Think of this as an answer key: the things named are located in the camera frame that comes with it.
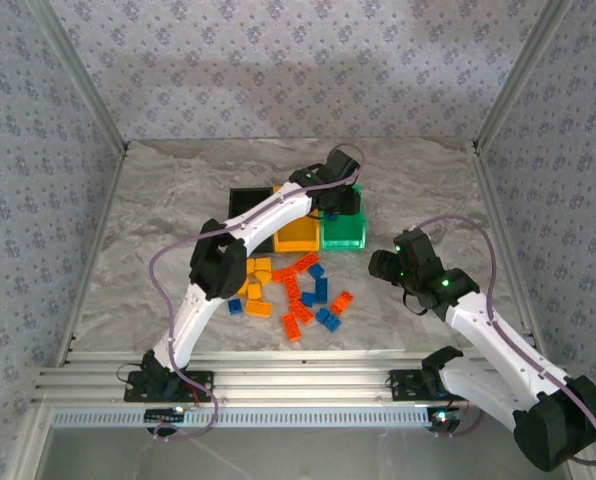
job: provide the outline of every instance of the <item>marble surface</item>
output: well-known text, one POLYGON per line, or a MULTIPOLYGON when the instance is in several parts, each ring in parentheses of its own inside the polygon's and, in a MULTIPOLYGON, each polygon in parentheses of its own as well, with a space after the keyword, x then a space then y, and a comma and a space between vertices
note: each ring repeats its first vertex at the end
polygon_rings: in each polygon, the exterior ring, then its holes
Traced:
MULTIPOLYGON (((196 350, 407 349, 428 351, 468 342, 434 315, 418 317, 402 305, 402 290, 370 277, 371 253, 391 249, 391 239, 440 213, 461 213, 487 225, 465 144, 456 140, 360 139, 366 154, 358 183, 368 218, 365 251, 321 252, 330 278, 330 296, 346 289, 355 301, 334 334, 316 322, 303 338, 289 343, 280 316, 287 311, 284 290, 270 284, 263 296, 274 305, 270 319, 230 316, 226 303, 210 319, 196 350)), ((75 351, 149 349, 166 330, 166 309, 147 274, 161 248, 196 234, 209 218, 227 216, 230 187, 273 186, 302 166, 323 161, 335 140, 193 140, 132 143, 113 200, 103 245, 95 263, 75 351)), ((358 158, 357 153, 346 148, 358 158)), ((483 288, 489 280, 486 246, 477 232, 460 223, 427 227, 446 268, 460 267, 483 288)), ((175 306, 189 274, 193 246, 163 257, 156 275, 175 306)), ((284 267, 300 254, 273 255, 284 267)), ((301 288, 313 290, 309 276, 301 288)), ((514 326, 519 315, 500 272, 495 306, 514 326)))

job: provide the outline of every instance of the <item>wall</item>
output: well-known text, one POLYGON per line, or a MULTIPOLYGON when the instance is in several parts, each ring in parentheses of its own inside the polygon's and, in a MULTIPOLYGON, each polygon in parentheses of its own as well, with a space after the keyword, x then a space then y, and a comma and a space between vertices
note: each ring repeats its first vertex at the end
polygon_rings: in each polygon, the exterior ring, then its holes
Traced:
POLYGON ((573 3, 486 156, 550 354, 596 382, 596 0, 573 3))
POLYGON ((51 0, 125 139, 475 137, 544 0, 51 0))
POLYGON ((51 363, 117 156, 22 0, 0 1, 0 477, 51 363))

